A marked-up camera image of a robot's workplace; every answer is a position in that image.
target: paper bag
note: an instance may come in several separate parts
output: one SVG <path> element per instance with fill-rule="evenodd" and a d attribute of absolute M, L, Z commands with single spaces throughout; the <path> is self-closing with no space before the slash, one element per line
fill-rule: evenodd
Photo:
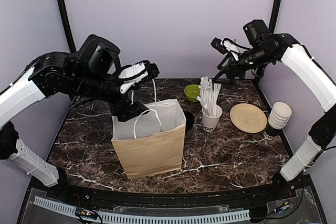
<path fill-rule="evenodd" d="M 128 179 L 181 169 L 186 119 L 177 100 L 145 105 L 147 114 L 113 120 L 112 144 Z"/>

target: dark marble table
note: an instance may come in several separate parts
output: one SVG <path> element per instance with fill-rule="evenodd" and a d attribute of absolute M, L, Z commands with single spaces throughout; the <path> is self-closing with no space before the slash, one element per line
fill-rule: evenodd
<path fill-rule="evenodd" d="M 178 99 L 195 115 L 185 136 L 182 169 L 153 177 L 128 180 L 111 144 L 112 120 L 105 102 L 93 101 L 72 109 L 62 126 L 49 162 L 65 169 L 73 185 L 132 193 L 202 193 L 247 188 L 271 183 L 271 177 L 288 159 L 280 137 L 261 141 L 262 133 L 247 134 L 234 127 L 230 109 L 238 103 L 266 108 L 250 80 L 222 86 L 218 104 L 223 115 L 214 132 L 201 127 L 201 105 L 186 100 L 184 87 L 199 80 L 156 80 L 157 98 Z M 152 83 L 134 96 L 153 102 Z"/>

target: small green bowl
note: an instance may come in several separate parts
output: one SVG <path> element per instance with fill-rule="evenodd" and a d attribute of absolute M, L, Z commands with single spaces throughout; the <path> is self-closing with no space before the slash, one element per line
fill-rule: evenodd
<path fill-rule="evenodd" d="M 198 102 L 197 97 L 199 97 L 200 95 L 200 91 L 199 91 L 199 87 L 196 84 L 193 85 L 189 85 L 187 87 L 185 87 L 184 89 L 184 93 L 187 96 L 187 99 L 191 102 Z"/>

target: beige plate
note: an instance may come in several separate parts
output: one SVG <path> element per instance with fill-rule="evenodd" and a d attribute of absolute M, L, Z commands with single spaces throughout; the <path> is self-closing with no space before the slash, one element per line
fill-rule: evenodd
<path fill-rule="evenodd" d="M 264 112 L 260 108 L 248 103 L 234 106 L 230 111 L 230 118 L 238 129 L 247 133 L 258 133 L 267 124 Z"/>

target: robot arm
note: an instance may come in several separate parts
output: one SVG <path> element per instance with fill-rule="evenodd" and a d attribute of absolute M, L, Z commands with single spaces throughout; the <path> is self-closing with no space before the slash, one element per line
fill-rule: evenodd
<path fill-rule="evenodd" d="M 238 55 L 238 59 L 227 57 L 218 66 L 219 73 L 214 82 L 225 74 L 230 84 L 236 77 L 242 77 L 247 70 L 273 63 L 282 62 L 289 67 L 308 86 L 316 96 L 325 115 L 311 128 L 306 141 L 294 156 L 282 167 L 280 174 L 287 181 L 293 180 L 314 158 L 327 147 L 336 135 L 336 84 L 328 74 L 315 62 L 306 48 L 290 34 L 272 34 L 262 20 L 253 20 L 243 27 L 252 45 Z M 221 53 L 227 53 L 227 47 L 215 38 L 212 46 Z"/>
<path fill-rule="evenodd" d="M 111 113 L 125 122 L 141 114 L 146 107 L 131 102 L 129 90 L 156 78 L 154 63 L 141 61 L 121 67 L 120 50 L 113 43 L 90 35 L 74 54 L 52 52 L 38 57 L 24 73 L 0 94 L 0 159 L 6 159 L 31 174 L 45 186 L 66 183 L 66 173 L 46 163 L 19 138 L 11 119 L 27 107 L 57 92 L 80 95 L 110 103 Z M 115 72 L 108 70 L 115 65 Z"/>

